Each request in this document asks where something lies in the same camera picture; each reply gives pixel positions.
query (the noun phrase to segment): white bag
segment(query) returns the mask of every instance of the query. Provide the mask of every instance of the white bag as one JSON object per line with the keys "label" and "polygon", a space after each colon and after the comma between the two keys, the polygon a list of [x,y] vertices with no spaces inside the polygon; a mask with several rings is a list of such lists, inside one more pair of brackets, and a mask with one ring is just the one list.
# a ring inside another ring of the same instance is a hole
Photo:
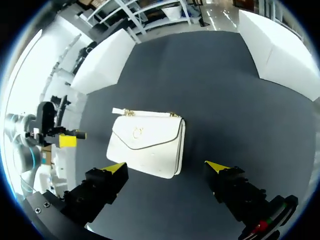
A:
{"label": "white bag", "polygon": [[171,179],[181,171],[186,124],[173,113],[129,111],[113,125],[106,157],[116,163],[126,162],[131,169]]}
{"label": "white bag", "polygon": [[170,21],[177,21],[181,18],[182,6],[171,6],[161,9]]}

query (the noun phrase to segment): white panel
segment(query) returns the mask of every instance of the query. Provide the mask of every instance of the white panel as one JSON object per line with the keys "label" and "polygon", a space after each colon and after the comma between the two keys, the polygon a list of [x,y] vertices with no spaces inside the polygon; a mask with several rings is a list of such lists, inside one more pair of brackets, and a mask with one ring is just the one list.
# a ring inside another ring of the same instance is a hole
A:
{"label": "white panel", "polygon": [[[44,89],[47,78],[59,56],[79,33],[81,32],[77,28],[60,16],[57,16],[56,20],[42,31],[41,38],[25,57],[15,79],[13,79],[14,83],[7,102],[7,113],[35,114],[37,112],[40,94]],[[83,34],[70,49],[60,67],[71,71],[79,50],[91,42],[92,40]],[[51,87],[51,89],[50,94],[61,97],[59,88]]]}
{"label": "white panel", "polygon": [[135,44],[123,29],[109,36],[88,54],[71,87],[89,94],[116,84]]}
{"label": "white panel", "polygon": [[239,11],[239,32],[259,77],[290,88],[310,100],[320,97],[320,72],[315,60],[288,29],[263,16]]}
{"label": "white panel", "polygon": [[239,11],[238,31],[247,45],[259,76],[261,77],[273,45],[266,33],[258,28],[256,23],[252,21],[246,13],[246,11]]}

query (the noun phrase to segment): gold chain strap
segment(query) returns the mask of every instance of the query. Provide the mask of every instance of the gold chain strap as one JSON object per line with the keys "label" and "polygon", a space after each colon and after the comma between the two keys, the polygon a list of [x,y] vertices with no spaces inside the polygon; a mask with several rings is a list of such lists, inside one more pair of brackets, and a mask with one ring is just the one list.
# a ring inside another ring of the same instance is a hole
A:
{"label": "gold chain strap", "polygon": [[[169,112],[170,113],[170,117],[180,117],[178,114],[174,113],[174,112]],[[135,116],[135,112],[134,111],[131,111],[129,109],[124,109],[124,115],[125,116],[128,116],[128,117],[131,117],[131,116]]]}
{"label": "gold chain strap", "polygon": [[124,109],[124,115],[125,116],[134,116],[135,112],[131,111],[131,110],[128,110],[128,109]]}

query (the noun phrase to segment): handbag strap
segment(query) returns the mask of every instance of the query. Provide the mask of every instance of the handbag strap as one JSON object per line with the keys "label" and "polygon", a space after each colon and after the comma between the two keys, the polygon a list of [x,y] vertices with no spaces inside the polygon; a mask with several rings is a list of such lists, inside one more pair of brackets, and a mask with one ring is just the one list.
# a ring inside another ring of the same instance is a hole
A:
{"label": "handbag strap", "polygon": [[112,109],[113,114],[119,114],[124,116],[140,116],[140,117],[180,117],[173,112],[155,112],[155,111],[133,111],[128,109],[120,109],[114,107]]}

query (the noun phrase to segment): screw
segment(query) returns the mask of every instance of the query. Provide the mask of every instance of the screw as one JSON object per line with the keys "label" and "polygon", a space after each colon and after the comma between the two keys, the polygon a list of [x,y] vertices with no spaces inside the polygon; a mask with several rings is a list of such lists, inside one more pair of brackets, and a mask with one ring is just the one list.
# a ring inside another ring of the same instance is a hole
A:
{"label": "screw", "polygon": [[47,201],[45,201],[44,204],[43,204],[43,206],[44,206],[45,208],[48,208],[48,207],[50,207],[50,203],[47,202]]}
{"label": "screw", "polygon": [[35,211],[35,213],[36,213],[36,214],[41,213],[41,209],[40,209],[40,207],[36,207],[34,211]]}

